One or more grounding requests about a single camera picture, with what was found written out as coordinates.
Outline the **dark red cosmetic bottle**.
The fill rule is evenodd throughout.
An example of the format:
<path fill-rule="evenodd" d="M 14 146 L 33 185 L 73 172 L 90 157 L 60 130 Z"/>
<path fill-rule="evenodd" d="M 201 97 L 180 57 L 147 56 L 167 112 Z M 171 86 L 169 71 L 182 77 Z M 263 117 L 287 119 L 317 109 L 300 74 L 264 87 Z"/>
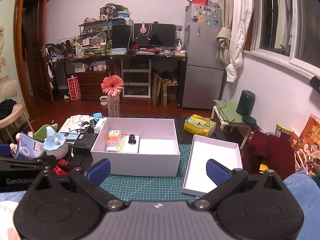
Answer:
<path fill-rule="evenodd" d="M 70 172 L 72 170 L 75 170 L 75 171 L 79 171 L 79 172 L 82 172 L 84 169 L 81 168 L 80 166 L 77 166 L 65 159 L 60 159 L 57 164 L 65 171 L 65 172 Z"/>

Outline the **white box lid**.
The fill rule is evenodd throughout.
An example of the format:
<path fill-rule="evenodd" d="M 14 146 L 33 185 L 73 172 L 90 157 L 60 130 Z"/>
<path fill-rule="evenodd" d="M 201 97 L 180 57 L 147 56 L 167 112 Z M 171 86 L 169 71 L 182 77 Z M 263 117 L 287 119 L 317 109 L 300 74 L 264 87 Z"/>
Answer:
<path fill-rule="evenodd" d="M 242 168 L 238 144 L 194 135 L 181 192 L 202 197 L 229 179 L 235 168 Z"/>

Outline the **white yellow medicine box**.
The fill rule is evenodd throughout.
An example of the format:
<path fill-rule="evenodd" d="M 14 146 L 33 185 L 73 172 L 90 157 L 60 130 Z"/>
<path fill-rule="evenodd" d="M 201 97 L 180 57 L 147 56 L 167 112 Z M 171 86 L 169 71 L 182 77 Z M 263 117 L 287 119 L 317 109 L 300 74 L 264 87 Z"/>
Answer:
<path fill-rule="evenodd" d="M 121 142 L 118 147 L 107 147 L 105 146 L 106 152 L 115 152 L 115 153 L 132 153 L 136 154 L 139 151 L 139 141 L 140 136 L 135 135 L 136 144 L 130 145 L 129 144 L 129 135 L 121 135 Z"/>

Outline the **black hair claw clip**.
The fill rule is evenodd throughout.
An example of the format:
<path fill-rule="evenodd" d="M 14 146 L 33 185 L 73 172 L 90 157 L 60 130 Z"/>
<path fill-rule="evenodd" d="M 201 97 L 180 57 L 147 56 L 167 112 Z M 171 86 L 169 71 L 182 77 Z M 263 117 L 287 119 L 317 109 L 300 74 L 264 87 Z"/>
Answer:
<path fill-rule="evenodd" d="M 129 144 L 135 145 L 136 144 L 136 138 L 134 134 L 129 135 Z"/>

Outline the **white storage box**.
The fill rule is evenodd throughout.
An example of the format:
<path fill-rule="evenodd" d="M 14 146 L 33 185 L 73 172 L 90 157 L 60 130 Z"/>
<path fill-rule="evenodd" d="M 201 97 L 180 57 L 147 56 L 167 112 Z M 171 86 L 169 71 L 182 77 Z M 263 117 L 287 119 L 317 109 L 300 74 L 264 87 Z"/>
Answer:
<path fill-rule="evenodd" d="M 106 152 L 106 137 L 110 130 L 121 135 L 139 135 L 139 151 L 132 153 Z M 174 119 L 107 118 L 92 149 L 94 162 L 107 158 L 111 174 L 145 177 L 175 177 L 180 162 Z"/>

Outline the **stack of papers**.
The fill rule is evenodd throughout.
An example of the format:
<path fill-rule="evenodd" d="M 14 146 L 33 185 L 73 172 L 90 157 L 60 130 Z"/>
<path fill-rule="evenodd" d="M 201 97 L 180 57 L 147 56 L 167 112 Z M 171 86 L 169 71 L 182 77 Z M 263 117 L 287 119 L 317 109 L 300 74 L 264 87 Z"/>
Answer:
<path fill-rule="evenodd" d="M 70 139 L 75 139 L 75 136 L 81 133 L 99 134 L 106 120 L 107 117 L 102 116 L 101 113 L 96 113 L 93 116 L 82 114 L 73 115 L 62 125 L 59 134 Z"/>

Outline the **green small stool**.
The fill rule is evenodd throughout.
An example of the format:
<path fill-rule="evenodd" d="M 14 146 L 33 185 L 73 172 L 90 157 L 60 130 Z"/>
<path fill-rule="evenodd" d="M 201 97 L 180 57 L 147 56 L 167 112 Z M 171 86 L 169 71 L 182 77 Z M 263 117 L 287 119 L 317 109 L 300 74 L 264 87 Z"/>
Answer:
<path fill-rule="evenodd" d="M 220 122 L 220 129 L 224 131 L 227 127 L 231 130 L 237 129 L 243 136 L 240 149 L 243 149 L 252 130 L 252 124 L 247 124 L 242 116 L 236 112 L 238 104 L 227 100 L 214 100 L 211 119 Z"/>

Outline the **blue white plastic bag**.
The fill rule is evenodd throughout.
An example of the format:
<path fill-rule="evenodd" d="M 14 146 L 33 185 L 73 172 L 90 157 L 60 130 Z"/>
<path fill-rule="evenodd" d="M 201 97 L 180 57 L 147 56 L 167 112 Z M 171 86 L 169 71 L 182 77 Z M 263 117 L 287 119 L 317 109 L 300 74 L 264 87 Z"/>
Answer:
<path fill-rule="evenodd" d="M 14 158 L 36 159 L 44 153 L 43 143 L 35 140 L 33 137 L 21 132 L 17 133 L 17 147 Z"/>

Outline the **small ceramic pot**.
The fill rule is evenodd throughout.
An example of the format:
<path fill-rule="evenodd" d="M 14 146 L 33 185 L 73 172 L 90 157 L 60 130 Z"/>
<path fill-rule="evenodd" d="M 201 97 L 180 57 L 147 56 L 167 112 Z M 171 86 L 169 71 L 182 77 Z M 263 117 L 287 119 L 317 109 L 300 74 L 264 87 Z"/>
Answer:
<path fill-rule="evenodd" d="M 104 107 L 107 106 L 107 96 L 100 97 L 100 104 Z"/>

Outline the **red sign box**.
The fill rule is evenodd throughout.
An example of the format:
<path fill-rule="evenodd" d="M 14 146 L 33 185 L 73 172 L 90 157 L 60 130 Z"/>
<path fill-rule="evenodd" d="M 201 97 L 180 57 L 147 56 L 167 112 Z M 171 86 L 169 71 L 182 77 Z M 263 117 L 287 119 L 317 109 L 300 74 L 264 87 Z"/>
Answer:
<path fill-rule="evenodd" d="M 78 100 L 81 98 L 81 90 L 79 79 L 76 76 L 67 79 L 68 89 L 69 89 L 69 97 L 71 100 Z"/>

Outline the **pink gerbera flower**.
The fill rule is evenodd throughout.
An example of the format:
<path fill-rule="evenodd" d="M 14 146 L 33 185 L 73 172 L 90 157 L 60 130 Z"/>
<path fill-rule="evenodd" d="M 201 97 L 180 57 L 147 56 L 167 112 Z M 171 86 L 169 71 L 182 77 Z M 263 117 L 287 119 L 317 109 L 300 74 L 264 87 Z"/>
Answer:
<path fill-rule="evenodd" d="M 118 96 L 124 86 L 124 81 L 117 75 L 105 77 L 101 83 L 102 92 L 107 96 Z"/>

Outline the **white drawer unit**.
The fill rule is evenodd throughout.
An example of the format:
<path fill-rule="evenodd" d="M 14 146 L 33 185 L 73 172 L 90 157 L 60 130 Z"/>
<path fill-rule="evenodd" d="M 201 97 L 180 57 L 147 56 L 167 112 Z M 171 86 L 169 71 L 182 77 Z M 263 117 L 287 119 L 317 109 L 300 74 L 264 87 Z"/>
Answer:
<path fill-rule="evenodd" d="M 151 59 L 122 59 L 121 77 L 124 81 L 124 98 L 151 98 Z"/>

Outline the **black desk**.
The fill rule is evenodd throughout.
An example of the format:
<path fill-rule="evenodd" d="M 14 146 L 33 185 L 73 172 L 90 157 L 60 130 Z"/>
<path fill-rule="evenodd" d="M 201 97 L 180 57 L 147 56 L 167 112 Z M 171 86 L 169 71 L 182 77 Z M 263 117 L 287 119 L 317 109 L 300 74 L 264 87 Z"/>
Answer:
<path fill-rule="evenodd" d="M 111 55 L 111 56 L 95 56 L 95 57 L 83 57 L 79 59 L 62 59 L 56 61 L 56 64 L 63 64 L 64 71 L 67 70 L 68 64 L 74 63 L 105 63 L 106 70 L 93 71 L 86 70 L 85 72 L 79 72 L 75 75 L 80 81 L 81 100 L 83 101 L 98 101 L 103 95 L 101 90 L 102 79 L 109 74 L 117 74 L 121 76 L 121 60 L 134 57 L 144 57 L 151 59 L 151 92 L 153 88 L 153 73 L 157 71 L 156 64 L 161 63 L 165 70 L 177 72 L 177 94 L 176 103 L 178 108 L 182 108 L 183 102 L 183 90 L 185 75 L 187 70 L 187 58 L 185 56 L 171 55 L 169 57 L 162 54 L 126 54 L 126 55 Z"/>

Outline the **black computer monitor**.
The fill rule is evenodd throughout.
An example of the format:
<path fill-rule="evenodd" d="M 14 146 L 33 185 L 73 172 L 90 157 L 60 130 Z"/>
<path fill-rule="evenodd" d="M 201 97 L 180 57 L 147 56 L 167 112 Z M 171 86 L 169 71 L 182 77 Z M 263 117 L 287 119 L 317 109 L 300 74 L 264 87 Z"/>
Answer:
<path fill-rule="evenodd" d="M 162 23 L 135 23 L 135 42 L 141 46 L 173 47 L 176 40 L 176 25 Z"/>

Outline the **white curtain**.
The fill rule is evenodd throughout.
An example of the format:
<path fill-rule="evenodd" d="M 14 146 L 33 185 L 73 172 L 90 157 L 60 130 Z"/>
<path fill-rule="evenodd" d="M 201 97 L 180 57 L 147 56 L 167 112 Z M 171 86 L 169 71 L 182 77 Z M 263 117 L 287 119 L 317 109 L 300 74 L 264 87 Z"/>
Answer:
<path fill-rule="evenodd" d="M 254 0 L 218 0 L 222 11 L 221 29 L 216 36 L 216 60 L 226 68 L 226 81 L 234 83 L 243 64 L 244 50 Z"/>

